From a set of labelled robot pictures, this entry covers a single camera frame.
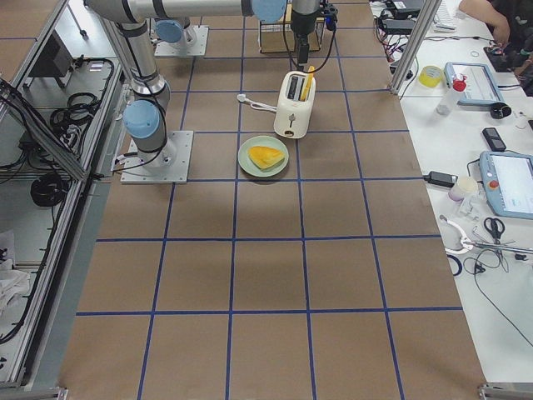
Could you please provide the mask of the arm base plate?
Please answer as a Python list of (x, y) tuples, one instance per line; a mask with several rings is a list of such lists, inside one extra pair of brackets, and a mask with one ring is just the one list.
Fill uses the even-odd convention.
[(152, 156), (140, 153), (129, 157), (123, 166), (121, 183), (160, 184), (186, 183), (192, 152), (193, 131), (170, 131), (167, 144), (157, 158), (147, 165)]
[(157, 21), (155, 27), (158, 58), (203, 57), (207, 50), (209, 27), (189, 25), (183, 27), (173, 20)]

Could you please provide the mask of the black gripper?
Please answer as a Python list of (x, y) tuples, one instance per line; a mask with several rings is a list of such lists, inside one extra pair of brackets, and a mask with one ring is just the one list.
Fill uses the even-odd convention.
[(308, 57), (310, 52), (310, 45), (308, 42), (308, 36), (306, 34), (295, 35), (295, 54), (296, 54), (296, 65), (298, 67), (303, 67), (308, 63)]

